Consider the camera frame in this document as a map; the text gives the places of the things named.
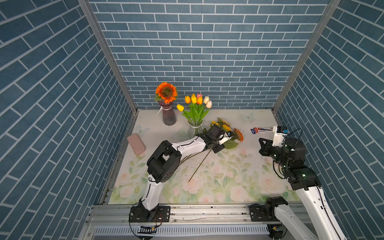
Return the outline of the red orange tulip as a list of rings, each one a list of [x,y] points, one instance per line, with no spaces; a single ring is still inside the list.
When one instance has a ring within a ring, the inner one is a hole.
[[[203,97],[199,97],[197,99],[197,123],[202,122],[202,114],[204,113],[205,106],[203,104]]]

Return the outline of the orange gerbera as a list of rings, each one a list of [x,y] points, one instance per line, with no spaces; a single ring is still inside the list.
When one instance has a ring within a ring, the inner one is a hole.
[[[244,136],[240,130],[233,129],[231,133],[233,134],[233,137],[224,143],[225,148],[228,150],[236,148],[244,141]]]
[[[178,99],[178,90],[173,84],[161,83],[156,88],[155,101],[166,105],[172,104]]]

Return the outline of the white tulip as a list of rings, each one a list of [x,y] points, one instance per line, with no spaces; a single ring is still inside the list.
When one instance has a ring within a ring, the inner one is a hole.
[[[207,101],[210,101],[210,97],[209,96],[205,96],[204,99],[203,99],[203,104],[205,106],[205,104],[207,103]]]

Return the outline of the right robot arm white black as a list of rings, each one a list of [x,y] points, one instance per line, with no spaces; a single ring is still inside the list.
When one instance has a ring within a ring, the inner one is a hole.
[[[265,204],[254,204],[249,207],[253,222],[268,222],[271,239],[280,240],[284,230],[290,232],[297,240],[344,240],[341,227],[334,217],[325,197],[324,189],[315,171],[305,165],[307,149],[303,142],[296,138],[284,137],[279,140],[260,138],[260,154],[271,157],[279,165],[278,175],[288,181],[303,203],[315,228],[313,233],[292,211],[283,197],[271,197]]]

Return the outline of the orange yellow tulip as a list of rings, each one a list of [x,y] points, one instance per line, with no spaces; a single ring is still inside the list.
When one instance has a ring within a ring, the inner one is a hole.
[[[199,122],[199,112],[198,112],[198,107],[199,105],[197,104],[197,97],[195,94],[192,94],[191,96],[191,113],[194,116],[194,122],[195,125]]]

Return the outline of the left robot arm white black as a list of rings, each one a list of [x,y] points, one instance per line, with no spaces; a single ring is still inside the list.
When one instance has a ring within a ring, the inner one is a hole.
[[[170,207],[160,207],[159,200],[164,183],[168,181],[181,164],[182,157],[199,154],[206,150],[218,153],[225,143],[234,140],[238,134],[234,130],[225,131],[214,124],[209,131],[197,134],[192,139],[180,143],[163,141],[147,161],[148,184],[143,197],[130,210],[131,223],[150,223],[160,219],[168,222],[166,213]]]

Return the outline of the light pink tulip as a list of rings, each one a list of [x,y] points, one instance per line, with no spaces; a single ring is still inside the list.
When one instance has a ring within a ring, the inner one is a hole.
[[[205,104],[205,108],[203,110],[203,113],[201,114],[201,117],[200,117],[201,122],[203,121],[205,116],[209,113],[211,107],[212,107],[212,101],[207,101],[207,103]]]

